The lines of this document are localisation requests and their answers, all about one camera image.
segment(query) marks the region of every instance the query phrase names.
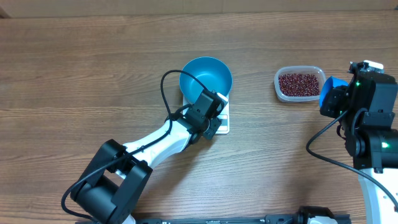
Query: blue cup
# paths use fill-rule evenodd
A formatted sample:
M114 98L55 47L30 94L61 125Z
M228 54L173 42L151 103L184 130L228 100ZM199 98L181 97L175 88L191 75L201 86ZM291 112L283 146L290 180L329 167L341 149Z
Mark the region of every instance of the blue cup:
M322 107L323 99L325 99L326 95L332 88L336 88L338 86L348 86L348 83L344 80L330 77L326 80L325 84L323 84L321 95L319 97L319 107Z
M199 57L188 62L182 69L201 81L210 91L227 96L232 89L232 73L220 60ZM186 74L180 74L180 89L190 103L196 102L203 87Z

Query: wooden table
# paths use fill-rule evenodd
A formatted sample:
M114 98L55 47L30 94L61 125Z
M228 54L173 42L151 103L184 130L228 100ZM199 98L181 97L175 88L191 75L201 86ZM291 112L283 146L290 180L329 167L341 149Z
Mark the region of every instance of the wooden table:
M316 65L349 80L349 61L368 59L398 78L398 12L2 19L0 34L0 223L73 223L64 191L105 141L159 128L161 76L204 55L233 73L231 132L156 167L134 216L260 217L319 205L365 223L357 175L305 151L331 119L317 102L279 102L274 75ZM176 110L178 74L165 92ZM334 128L313 148L352 164Z

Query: clear plastic container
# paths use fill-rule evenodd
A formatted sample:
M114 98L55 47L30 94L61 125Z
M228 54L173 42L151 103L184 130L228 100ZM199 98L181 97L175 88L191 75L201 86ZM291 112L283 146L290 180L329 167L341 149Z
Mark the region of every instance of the clear plastic container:
M319 100L319 96L286 96L283 94L279 87L279 76L290 74L290 73L301 73L301 74L312 74L318 78L319 90L322 90L323 84L326 82L325 74L322 69L316 66L308 66L308 65L300 65L300 66L289 66L283 67L279 69L279 71L275 74L274 84L275 91L278 99L282 102L286 103L297 103L297 102L307 102L313 100Z

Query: container of beans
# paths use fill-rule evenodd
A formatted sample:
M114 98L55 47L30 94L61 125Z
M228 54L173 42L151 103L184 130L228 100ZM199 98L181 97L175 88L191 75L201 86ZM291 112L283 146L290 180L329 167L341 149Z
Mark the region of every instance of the container of beans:
M276 95L286 103L319 101L325 82L322 69L304 65L283 67L274 79Z

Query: wall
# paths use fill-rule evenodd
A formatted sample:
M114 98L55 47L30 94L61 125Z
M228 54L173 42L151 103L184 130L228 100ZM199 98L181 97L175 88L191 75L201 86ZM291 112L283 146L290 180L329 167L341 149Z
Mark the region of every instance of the wall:
M0 0L4 17L394 9L398 0Z

